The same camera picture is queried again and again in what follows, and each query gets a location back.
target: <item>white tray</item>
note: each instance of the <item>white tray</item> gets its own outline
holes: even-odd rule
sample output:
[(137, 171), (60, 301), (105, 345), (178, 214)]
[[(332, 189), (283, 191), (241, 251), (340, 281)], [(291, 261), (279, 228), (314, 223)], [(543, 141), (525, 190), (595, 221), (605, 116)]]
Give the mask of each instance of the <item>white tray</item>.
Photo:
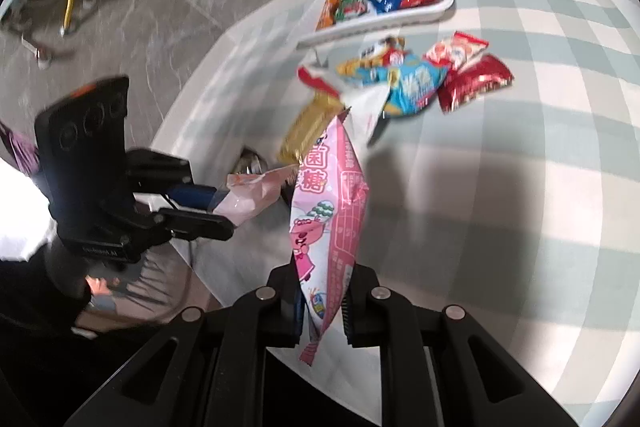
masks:
[(452, 4), (453, 0), (436, 0), (428, 6), (407, 8), (395, 12), (376, 13), (376, 9), (367, 2), (369, 12), (355, 19), (339, 22), (329, 28), (316, 31), (318, 19), (325, 0), (315, 0), (306, 10), (300, 22), (291, 32), (288, 40), (296, 40), (298, 48), (315, 46), (321, 42), (341, 39), (353, 34), (392, 28), (404, 24), (430, 22), (439, 19)]

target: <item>table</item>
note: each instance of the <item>table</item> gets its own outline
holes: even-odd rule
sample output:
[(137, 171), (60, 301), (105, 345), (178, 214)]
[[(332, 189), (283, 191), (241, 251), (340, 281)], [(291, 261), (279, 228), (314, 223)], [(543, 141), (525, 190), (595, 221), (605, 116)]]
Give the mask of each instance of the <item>table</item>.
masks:
[[(274, 0), (233, 26), (194, 72), (152, 146), (220, 184), (243, 146), (272, 159), (310, 91), (295, 28), (312, 0)], [(359, 158), (371, 188), (359, 262), (415, 304), (459, 303), (584, 427), (600, 426), (640, 367), (640, 3), (456, 0), (439, 22), (319, 48), (330, 66), (402, 34), (427, 50), (456, 30), (491, 42), (514, 86), (450, 115), (392, 121)], [(198, 241), (194, 269), (231, 304), (290, 255), (275, 204), (228, 243)], [(176, 245), (186, 255), (186, 245)], [(340, 317), (313, 367), (275, 354), (380, 421), (375, 349)]]

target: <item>light pink wrapper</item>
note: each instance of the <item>light pink wrapper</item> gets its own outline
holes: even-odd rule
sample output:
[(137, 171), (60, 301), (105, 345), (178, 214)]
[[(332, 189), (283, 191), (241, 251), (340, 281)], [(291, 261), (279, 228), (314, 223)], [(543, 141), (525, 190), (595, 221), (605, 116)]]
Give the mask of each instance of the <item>light pink wrapper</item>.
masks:
[(300, 167), (289, 219), (311, 337), (300, 360), (309, 365), (351, 280), (368, 191), (349, 137), (336, 117)]

